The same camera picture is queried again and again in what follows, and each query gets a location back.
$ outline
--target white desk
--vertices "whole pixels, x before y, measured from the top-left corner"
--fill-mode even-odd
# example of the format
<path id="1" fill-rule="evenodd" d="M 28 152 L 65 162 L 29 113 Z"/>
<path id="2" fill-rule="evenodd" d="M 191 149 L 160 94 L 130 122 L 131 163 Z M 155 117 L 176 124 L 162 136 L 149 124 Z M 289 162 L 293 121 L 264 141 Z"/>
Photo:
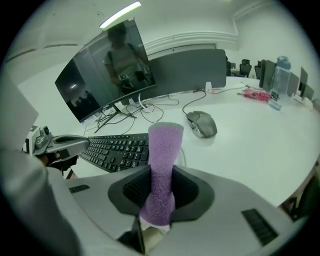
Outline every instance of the white desk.
<path id="1" fill-rule="evenodd" d="M 259 83 L 256 79 L 227 77 L 224 89 L 244 86 L 240 82 L 254 87 L 258 87 Z M 320 115 L 292 98 L 288 99 L 281 111 L 276 111 L 267 103 L 237 95 L 241 91 L 208 94 L 185 108 L 186 112 L 204 111 L 213 117 L 218 130 L 214 138 L 197 138 L 182 112 L 186 103 L 201 97 L 203 92 L 171 96 L 172 99 L 178 99 L 180 104 L 159 106 L 164 110 L 161 121 L 184 126 L 182 148 L 188 167 L 238 181 L 274 206 L 279 206 L 301 185 L 320 154 Z M 174 103 L 168 98 L 152 99 L 150 102 Z M 144 115 L 147 118 L 150 115 L 160 117 L 161 112 L 155 109 L 154 114 Z M 147 133 L 151 123 L 140 112 L 136 116 L 128 133 Z M 118 115 L 111 122 L 122 118 Z M 70 133 L 82 136 L 85 126 L 93 121 L 90 119 L 79 124 Z M 103 127 L 96 134 L 95 129 L 87 131 L 85 136 L 120 135 L 129 129 L 132 122 L 132 118 L 127 118 L 121 123 Z M 82 159 L 78 159 L 72 169 L 79 178 L 107 173 Z"/>

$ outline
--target ceiling light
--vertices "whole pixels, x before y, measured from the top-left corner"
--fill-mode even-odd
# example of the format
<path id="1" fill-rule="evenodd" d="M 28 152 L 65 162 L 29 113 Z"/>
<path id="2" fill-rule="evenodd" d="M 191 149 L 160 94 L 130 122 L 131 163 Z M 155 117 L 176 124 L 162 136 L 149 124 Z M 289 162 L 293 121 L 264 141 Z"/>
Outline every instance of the ceiling light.
<path id="1" fill-rule="evenodd" d="M 112 15 L 110 18 L 108 18 L 106 21 L 104 21 L 99 27 L 101 29 L 105 29 L 108 25 L 110 25 L 115 20 L 119 19 L 121 16 L 125 15 L 126 13 L 128 13 L 128 12 L 132 11 L 133 9 L 140 7 L 140 6 L 141 6 L 141 3 L 139 1 L 136 1 L 133 4 L 130 4 L 129 6 L 118 11 L 116 14 Z"/>

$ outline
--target ceiling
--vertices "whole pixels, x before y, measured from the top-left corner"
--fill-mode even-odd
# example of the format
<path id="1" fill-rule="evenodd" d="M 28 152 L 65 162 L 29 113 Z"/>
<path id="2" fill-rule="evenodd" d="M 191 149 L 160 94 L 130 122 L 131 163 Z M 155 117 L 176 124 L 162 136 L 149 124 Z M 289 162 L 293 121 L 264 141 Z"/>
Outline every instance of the ceiling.
<path id="1" fill-rule="evenodd" d="M 257 0 L 140 0 L 129 14 L 137 24 L 170 23 L 174 19 L 228 17 Z M 8 59 L 57 46 L 83 46 L 101 33 L 99 25 L 134 0 L 47 0 L 26 22 Z"/>

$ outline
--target monitor stand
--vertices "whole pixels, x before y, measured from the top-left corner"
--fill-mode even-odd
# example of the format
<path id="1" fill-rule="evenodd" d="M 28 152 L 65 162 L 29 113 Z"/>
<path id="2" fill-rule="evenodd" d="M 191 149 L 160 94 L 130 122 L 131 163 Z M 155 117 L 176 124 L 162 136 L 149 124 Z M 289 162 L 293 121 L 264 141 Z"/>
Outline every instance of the monitor stand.
<path id="1" fill-rule="evenodd" d="M 104 126 L 106 125 L 106 123 L 108 123 L 112 118 L 114 118 L 114 117 L 115 117 L 116 115 L 118 115 L 118 114 L 127 116 L 127 117 L 129 117 L 129 118 L 137 118 L 137 117 L 135 117 L 135 116 L 134 116 L 133 114 L 131 114 L 131 113 L 123 113 L 123 112 L 121 112 L 120 109 L 117 108 L 115 104 L 111 104 L 111 106 L 114 108 L 115 113 L 112 114 L 109 118 L 107 118 L 107 120 L 105 120 L 105 121 L 103 122 L 103 124 L 102 124 L 94 133 L 96 133 L 97 131 L 99 131 L 102 127 L 104 127 Z"/>

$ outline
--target pink object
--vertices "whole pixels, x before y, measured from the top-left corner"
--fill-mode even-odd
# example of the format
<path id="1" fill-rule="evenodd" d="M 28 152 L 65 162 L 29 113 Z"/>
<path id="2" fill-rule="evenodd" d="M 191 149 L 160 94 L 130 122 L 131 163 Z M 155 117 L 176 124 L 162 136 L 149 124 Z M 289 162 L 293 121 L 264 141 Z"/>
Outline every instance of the pink object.
<path id="1" fill-rule="evenodd" d="M 243 90 L 243 96 L 246 98 L 254 99 L 261 102 L 268 102 L 270 98 L 270 94 L 265 92 L 264 90 L 247 88 Z"/>

